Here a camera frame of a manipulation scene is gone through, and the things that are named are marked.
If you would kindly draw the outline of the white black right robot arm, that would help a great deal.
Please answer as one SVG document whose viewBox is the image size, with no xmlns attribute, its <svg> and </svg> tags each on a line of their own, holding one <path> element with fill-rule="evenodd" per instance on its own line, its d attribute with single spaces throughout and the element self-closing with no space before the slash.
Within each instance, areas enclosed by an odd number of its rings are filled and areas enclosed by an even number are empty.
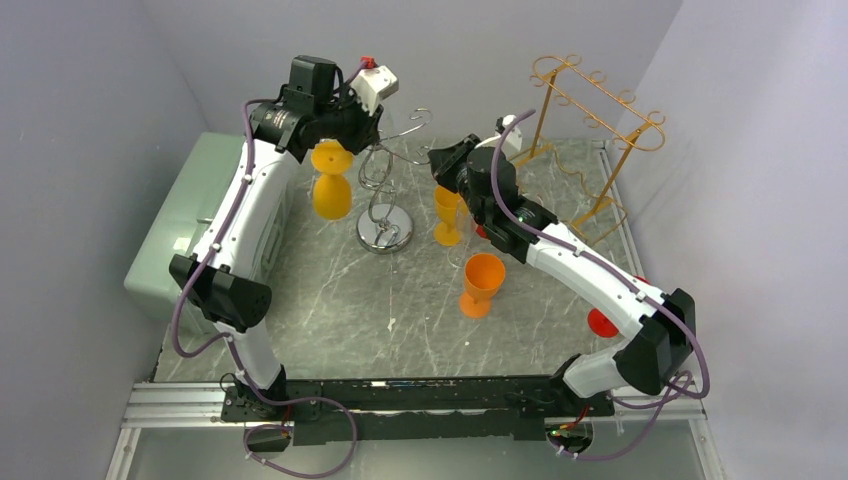
<svg viewBox="0 0 848 480">
<path fill-rule="evenodd" d="M 561 282 L 624 338 L 569 359 L 551 388 L 553 406 L 574 415 L 591 396 L 624 386 L 660 394 L 695 350 L 693 297 L 682 289 L 665 292 L 598 255 L 551 211 L 520 194 L 514 165 L 495 146 L 471 134 L 429 150 L 433 179 L 460 196 L 494 248 Z"/>
</svg>

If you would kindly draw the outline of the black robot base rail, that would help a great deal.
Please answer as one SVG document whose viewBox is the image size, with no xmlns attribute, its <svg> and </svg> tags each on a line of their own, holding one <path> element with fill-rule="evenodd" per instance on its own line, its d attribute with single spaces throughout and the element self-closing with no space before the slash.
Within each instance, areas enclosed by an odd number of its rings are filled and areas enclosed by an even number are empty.
<svg viewBox="0 0 848 480">
<path fill-rule="evenodd" d="M 559 423 L 611 417 L 607 394 L 582 399 L 547 375 L 294 379 L 290 406 L 261 402 L 244 384 L 228 386 L 225 423 L 284 422 L 297 446 L 361 441 L 510 437 L 541 441 Z"/>
</svg>

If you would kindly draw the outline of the red plastic goblet back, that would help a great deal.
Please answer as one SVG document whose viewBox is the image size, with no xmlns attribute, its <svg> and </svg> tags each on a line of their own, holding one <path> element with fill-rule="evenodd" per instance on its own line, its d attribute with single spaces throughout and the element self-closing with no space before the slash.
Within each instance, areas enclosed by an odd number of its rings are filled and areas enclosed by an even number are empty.
<svg viewBox="0 0 848 480">
<path fill-rule="evenodd" d="M 486 240 L 489 239 L 489 237 L 488 237 L 488 235 L 487 235 L 487 233 L 486 233 L 486 231 L 485 231 L 485 229 L 483 228 L 482 225 L 477 225 L 476 228 L 475 228 L 475 232 L 479 237 L 486 239 Z"/>
</svg>

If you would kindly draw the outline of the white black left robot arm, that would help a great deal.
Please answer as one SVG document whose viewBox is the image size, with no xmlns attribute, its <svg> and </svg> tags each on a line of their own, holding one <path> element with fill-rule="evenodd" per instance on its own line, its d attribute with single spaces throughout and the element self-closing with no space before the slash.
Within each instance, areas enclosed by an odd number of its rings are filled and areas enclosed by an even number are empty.
<svg viewBox="0 0 848 480">
<path fill-rule="evenodd" d="M 261 419 L 279 417 L 289 401 L 266 325 L 272 292 L 258 278 L 273 220 L 316 146 L 336 141 L 351 154 L 377 146 L 382 103 L 398 88 L 390 68 L 370 58 L 346 77 L 331 60 L 296 56 L 275 97 L 242 104 L 244 141 L 229 186 L 195 247 L 170 260 L 180 288 L 173 350 L 193 358 L 224 341 L 237 383 L 250 390 L 248 407 Z"/>
</svg>

